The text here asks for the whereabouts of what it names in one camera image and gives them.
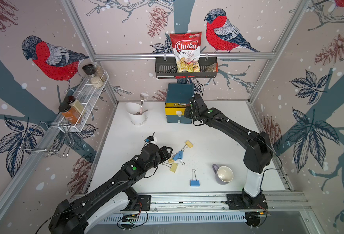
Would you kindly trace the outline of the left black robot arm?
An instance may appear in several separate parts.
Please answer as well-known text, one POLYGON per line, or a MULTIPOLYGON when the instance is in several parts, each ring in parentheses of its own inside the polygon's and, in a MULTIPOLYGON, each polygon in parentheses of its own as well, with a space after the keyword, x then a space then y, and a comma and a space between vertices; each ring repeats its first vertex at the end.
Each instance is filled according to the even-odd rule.
POLYGON ((146 144, 139 155, 125 162, 121 169, 97 189, 73 202, 62 201, 48 225, 52 234, 86 234, 106 217, 135 206, 138 194, 133 185, 145 178, 172 156, 173 149, 146 144))

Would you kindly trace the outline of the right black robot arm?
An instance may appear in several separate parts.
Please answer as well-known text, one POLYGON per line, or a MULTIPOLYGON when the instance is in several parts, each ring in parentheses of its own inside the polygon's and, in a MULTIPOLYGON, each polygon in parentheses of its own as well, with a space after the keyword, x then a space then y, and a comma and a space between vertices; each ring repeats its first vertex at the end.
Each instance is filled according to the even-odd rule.
POLYGON ((261 186, 264 171, 274 155, 269 135, 266 132, 258 133, 245 128, 216 108, 209 109, 199 94, 189 99, 184 117, 225 133, 245 149, 243 162, 248 171, 245 186, 242 189, 242 200, 246 206, 262 201, 261 186))

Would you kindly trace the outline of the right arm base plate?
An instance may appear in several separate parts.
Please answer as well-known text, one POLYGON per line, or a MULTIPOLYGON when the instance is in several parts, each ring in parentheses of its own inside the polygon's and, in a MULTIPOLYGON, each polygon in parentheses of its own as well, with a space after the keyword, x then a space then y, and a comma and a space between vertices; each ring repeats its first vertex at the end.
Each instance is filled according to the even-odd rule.
POLYGON ((268 205, 265 195, 261 192, 256 197, 244 194, 227 194, 226 204, 230 210, 267 210, 268 205))

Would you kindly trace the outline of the blue binder clip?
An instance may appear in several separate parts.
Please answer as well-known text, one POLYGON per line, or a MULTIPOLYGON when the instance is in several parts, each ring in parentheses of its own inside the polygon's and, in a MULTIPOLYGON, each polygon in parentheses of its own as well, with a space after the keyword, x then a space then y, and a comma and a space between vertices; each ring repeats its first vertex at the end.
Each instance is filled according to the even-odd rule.
POLYGON ((185 165, 185 162, 183 161, 183 151, 178 152, 177 160, 182 164, 185 165))
POLYGON ((192 169, 192 179, 190 180, 190 186, 191 187, 199 187, 200 186, 200 181, 196 177, 196 170, 192 169))
POLYGON ((176 153, 176 154, 173 156, 174 160, 177 161, 178 159, 181 159, 182 154, 183 154, 182 151, 179 151, 178 153, 176 153))

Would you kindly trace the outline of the blue binder clip front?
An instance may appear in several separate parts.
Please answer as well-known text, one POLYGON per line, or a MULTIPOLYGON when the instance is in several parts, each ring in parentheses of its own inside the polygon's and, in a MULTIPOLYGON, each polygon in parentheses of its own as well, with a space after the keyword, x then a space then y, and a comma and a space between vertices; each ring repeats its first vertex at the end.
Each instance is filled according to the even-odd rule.
POLYGON ((191 187, 199 187, 200 186, 200 181, 196 177, 196 170, 192 169, 192 179, 190 180, 190 186, 191 187))

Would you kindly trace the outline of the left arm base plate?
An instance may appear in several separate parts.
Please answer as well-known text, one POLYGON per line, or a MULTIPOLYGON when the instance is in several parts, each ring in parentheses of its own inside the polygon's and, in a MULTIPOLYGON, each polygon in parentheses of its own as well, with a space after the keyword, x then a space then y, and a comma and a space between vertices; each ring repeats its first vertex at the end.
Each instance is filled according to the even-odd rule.
POLYGON ((151 195, 138 195, 131 198, 123 211, 149 211, 151 206, 151 195))

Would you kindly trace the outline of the teal drawer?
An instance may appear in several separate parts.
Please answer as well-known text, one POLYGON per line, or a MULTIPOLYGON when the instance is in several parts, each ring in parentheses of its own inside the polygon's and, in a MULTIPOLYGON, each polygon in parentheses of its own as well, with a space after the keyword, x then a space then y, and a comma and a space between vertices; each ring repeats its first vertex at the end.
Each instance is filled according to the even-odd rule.
POLYGON ((192 124, 192 119, 186 118, 184 116, 167 115, 166 119, 167 123, 192 124))

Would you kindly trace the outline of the yellow top drawer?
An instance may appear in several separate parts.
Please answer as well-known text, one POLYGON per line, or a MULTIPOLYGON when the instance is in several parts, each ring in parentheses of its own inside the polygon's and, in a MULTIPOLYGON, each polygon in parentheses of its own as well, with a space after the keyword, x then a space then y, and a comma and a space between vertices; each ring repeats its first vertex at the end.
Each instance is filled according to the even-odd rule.
POLYGON ((183 116, 186 106, 185 103, 166 103, 165 114, 167 116, 183 116))

